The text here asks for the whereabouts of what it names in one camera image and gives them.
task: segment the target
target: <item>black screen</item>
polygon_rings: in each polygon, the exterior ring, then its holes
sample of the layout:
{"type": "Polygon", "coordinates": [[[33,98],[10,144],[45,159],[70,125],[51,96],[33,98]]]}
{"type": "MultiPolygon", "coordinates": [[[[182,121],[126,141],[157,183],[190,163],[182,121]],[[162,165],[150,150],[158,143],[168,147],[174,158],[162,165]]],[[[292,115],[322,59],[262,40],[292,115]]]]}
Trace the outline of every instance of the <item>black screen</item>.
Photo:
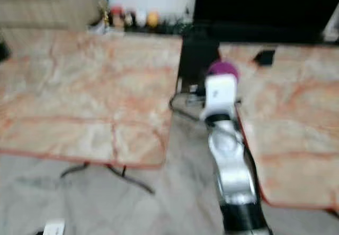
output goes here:
{"type": "Polygon", "coordinates": [[[322,30],[339,0],[196,0],[195,22],[322,30]]]}

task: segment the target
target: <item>orange ball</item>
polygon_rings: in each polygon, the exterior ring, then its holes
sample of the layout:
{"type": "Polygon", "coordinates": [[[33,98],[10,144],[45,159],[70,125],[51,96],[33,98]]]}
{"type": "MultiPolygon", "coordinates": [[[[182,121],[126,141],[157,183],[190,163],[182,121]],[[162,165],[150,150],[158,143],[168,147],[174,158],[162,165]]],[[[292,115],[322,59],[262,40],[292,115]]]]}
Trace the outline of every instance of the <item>orange ball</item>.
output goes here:
{"type": "Polygon", "coordinates": [[[148,26],[154,28],[159,23],[159,15],[157,12],[149,12],[147,16],[147,24],[148,26]]]}

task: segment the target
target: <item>purple ball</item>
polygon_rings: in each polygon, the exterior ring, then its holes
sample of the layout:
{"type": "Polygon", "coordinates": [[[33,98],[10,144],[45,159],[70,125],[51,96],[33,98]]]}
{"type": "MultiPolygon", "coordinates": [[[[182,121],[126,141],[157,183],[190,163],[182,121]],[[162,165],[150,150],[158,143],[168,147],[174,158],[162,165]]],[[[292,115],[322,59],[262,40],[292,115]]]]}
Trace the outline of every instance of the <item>purple ball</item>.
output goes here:
{"type": "Polygon", "coordinates": [[[223,74],[232,74],[239,82],[239,73],[235,66],[229,61],[216,61],[211,64],[210,68],[207,71],[209,75],[223,75],[223,74]]]}

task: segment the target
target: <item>black object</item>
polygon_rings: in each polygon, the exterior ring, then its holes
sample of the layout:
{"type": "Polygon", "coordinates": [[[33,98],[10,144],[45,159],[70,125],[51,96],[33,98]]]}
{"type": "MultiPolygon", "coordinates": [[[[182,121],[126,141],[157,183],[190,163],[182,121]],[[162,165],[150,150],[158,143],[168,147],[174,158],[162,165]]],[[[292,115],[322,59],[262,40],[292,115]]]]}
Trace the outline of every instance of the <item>black object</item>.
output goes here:
{"type": "Polygon", "coordinates": [[[225,232],[251,231],[267,228],[260,202],[220,206],[225,232]]]}
{"type": "Polygon", "coordinates": [[[112,15],[111,11],[108,12],[107,16],[108,16],[109,26],[113,26],[113,15],[112,15]]]}
{"type": "MultiPolygon", "coordinates": [[[[60,178],[64,178],[66,175],[68,175],[70,173],[75,173],[77,171],[85,170],[89,166],[90,166],[90,163],[89,162],[85,162],[82,165],[70,167],[70,168],[66,169],[63,173],[61,173],[60,178]]],[[[130,182],[132,184],[135,184],[135,185],[141,187],[142,189],[144,189],[145,191],[149,192],[150,194],[155,194],[154,189],[152,189],[150,186],[146,185],[143,182],[140,182],[140,181],[136,180],[135,178],[127,176],[126,175],[126,166],[123,167],[122,172],[119,172],[112,165],[105,165],[105,167],[108,170],[110,170],[111,172],[113,172],[114,174],[116,174],[117,176],[119,176],[120,178],[126,180],[127,182],[130,182]]]]}
{"type": "Polygon", "coordinates": [[[338,2],[196,0],[193,18],[195,27],[219,41],[318,43],[338,2]]]}
{"type": "Polygon", "coordinates": [[[204,38],[184,38],[178,77],[182,79],[182,89],[189,90],[191,84],[204,88],[206,72],[212,62],[220,59],[219,42],[204,38]]]}
{"type": "Polygon", "coordinates": [[[253,59],[259,66],[270,67],[273,64],[275,50],[264,50],[259,52],[253,59]]]}
{"type": "Polygon", "coordinates": [[[208,125],[208,126],[214,126],[214,122],[216,121],[222,121],[222,120],[231,120],[230,116],[228,114],[214,114],[214,115],[211,115],[211,116],[208,116],[206,119],[205,119],[205,123],[208,125]]]}
{"type": "Polygon", "coordinates": [[[0,36],[0,62],[7,59],[10,56],[10,50],[7,47],[5,41],[1,42],[1,36],[0,36]]]}

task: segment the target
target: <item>table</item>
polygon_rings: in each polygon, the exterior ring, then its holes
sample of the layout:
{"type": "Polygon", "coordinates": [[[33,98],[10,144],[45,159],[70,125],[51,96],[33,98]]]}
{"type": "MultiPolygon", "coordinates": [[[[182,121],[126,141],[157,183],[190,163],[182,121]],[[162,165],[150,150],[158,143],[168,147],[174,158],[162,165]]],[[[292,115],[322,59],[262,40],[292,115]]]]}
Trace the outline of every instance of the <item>table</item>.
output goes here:
{"type": "Polygon", "coordinates": [[[339,209],[339,49],[220,46],[240,71],[238,108],[264,199],[274,206],[339,209]]]}
{"type": "Polygon", "coordinates": [[[181,43],[65,31],[32,40],[0,65],[0,152],[161,166],[181,43]]]}

